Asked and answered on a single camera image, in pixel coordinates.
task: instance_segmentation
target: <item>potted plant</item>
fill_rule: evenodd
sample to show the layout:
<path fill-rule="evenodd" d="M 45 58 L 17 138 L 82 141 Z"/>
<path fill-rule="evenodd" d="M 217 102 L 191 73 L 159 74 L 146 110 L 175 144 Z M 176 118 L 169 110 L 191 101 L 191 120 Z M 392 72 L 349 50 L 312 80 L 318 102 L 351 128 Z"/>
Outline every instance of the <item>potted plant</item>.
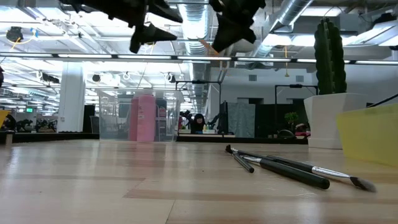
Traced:
<path fill-rule="evenodd" d="M 290 112 L 285 114 L 285 120 L 287 124 L 290 126 L 290 131 L 292 133 L 295 132 L 295 126 L 294 123 L 299 119 L 299 116 L 297 115 L 296 112 Z"/>
<path fill-rule="evenodd" d="M 343 43 L 340 31 L 329 19 L 315 32 L 315 58 L 320 95 L 304 100 L 311 126 L 309 147 L 341 149 L 336 116 L 366 107 L 364 95 L 347 93 Z"/>

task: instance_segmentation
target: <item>black brush handle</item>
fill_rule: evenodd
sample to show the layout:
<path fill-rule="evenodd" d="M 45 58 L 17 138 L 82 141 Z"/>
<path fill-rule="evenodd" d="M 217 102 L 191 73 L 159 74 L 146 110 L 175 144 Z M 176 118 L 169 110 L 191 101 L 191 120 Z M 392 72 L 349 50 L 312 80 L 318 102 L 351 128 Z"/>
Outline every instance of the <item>black brush handle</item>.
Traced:
<path fill-rule="evenodd" d="M 262 156 L 262 155 L 254 154 L 254 153 L 251 153 L 251 152 L 245 152 L 245 151 L 242 151 L 242 150 L 238 150 L 238 154 L 243 155 L 243 156 L 252 156 L 252 157 L 256 157 L 256 158 L 267 159 L 269 161 L 278 162 L 280 164 L 285 164 L 287 166 L 291 166 L 291 167 L 294 167 L 296 169 L 300 169 L 300 170 L 303 170 L 305 172 L 312 173 L 312 167 L 313 166 L 308 165 L 308 164 L 304 164 L 302 162 L 291 161 L 289 159 L 284 159 L 284 158 L 277 157 L 277 156 Z"/>
<path fill-rule="evenodd" d="M 324 177 L 304 172 L 302 170 L 279 164 L 277 162 L 269 161 L 267 159 L 261 159 L 260 166 L 264 169 L 271 170 L 277 174 L 284 175 L 285 177 L 290 177 L 291 179 L 303 182 L 304 184 L 308 184 L 314 187 L 328 189 L 330 186 L 329 180 Z"/>
<path fill-rule="evenodd" d="M 242 157 L 240 157 L 237 153 L 232 153 L 232 156 L 236 159 L 236 161 L 238 161 L 243 168 L 245 168 L 249 173 L 253 173 L 254 172 L 254 168 L 252 166 L 250 166 L 250 164 L 245 161 L 244 159 L 242 159 Z"/>
<path fill-rule="evenodd" d="M 291 161 L 290 159 L 284 159 L 284 158 L 277 157 L 277 156 L 266 156 L 265 159 L 267 159 L 267 158 L 270 158 L 274 162 L 285 164 L 287 166 L 294 167 L 296 169 L 299 169 L 299 170 L 302 170 L 305 172 L 312 172 L 313 166 L 305 164 L 303 162 Z"/>

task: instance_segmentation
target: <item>yellow container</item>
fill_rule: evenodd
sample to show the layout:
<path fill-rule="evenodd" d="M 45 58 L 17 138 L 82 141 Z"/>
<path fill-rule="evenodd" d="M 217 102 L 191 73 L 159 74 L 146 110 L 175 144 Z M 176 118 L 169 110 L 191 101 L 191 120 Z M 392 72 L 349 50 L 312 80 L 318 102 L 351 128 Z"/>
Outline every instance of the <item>yellow container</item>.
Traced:
<path fill-rule="evenodd" d="M 337 116 L 346 157 L 398 166 L 398 103 Z"/>
<path fill-rule="evenodd" d="M 7 114 L 9 113 L 10 111 L 3 111 L 3 110 L 0 110 L 0 126 L 2 125 L 2 123 L 4 122 L 4 120 L 6 119 L 6 116 L 7 116 Z"/>

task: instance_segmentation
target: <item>ductwork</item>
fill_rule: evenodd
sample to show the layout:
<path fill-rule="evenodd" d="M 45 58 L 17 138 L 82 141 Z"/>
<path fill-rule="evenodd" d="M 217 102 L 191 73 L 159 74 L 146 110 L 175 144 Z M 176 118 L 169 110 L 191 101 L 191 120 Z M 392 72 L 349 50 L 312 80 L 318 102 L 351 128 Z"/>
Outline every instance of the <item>ductwork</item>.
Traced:
<path fill-rule="evenodd" d="M 181 4 L 178 6 L 184 20 L 182 25 L 184 39 L 204 39 L 208 35 L 208 6 L 204 4 Z M 206 48 L 199 42 L 185 43 L 187 54 L 192 56 L 205 55 Z M 191 63 L 193 80 L 203 80 L 206 72 L 206 64 Z M 197 108 L 200 113 L 203 106 L 204 85 L 193 85 L 197 99 Z"/>
<path fill-rule="evenodd" d="M 285 0 L 282 2 L 280 10 L 272 15 L 267 16 L 264 24 L 263 37 L 264 40 L 272 31 L 279 29 L 283 32 L 291 32 L 293 30 L 294 22 L 300 17 L 304 10 L 306 10 L 313 0 Z M 253 57 L 264 58 L 274 47 L 267 45 L 262 40 L 261 45 L 253 52 Z M 249 64 L 248 68 L 253 68 L 255 65 Z"/>

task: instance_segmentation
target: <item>wooden table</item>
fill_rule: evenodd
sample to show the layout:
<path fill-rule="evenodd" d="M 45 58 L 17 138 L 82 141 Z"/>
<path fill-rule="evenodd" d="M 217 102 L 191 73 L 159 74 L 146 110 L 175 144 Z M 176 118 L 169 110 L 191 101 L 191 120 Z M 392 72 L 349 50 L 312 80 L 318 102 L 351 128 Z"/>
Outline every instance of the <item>wooden table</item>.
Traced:
<path fill-rule="evenodd" d="M 398 169 L 304 145 L 233 144 L 369 179 L 316 189 L 247 173 L 226 144 L 59 141 L 0 146 L 3 224 L 398 223 Z"/>

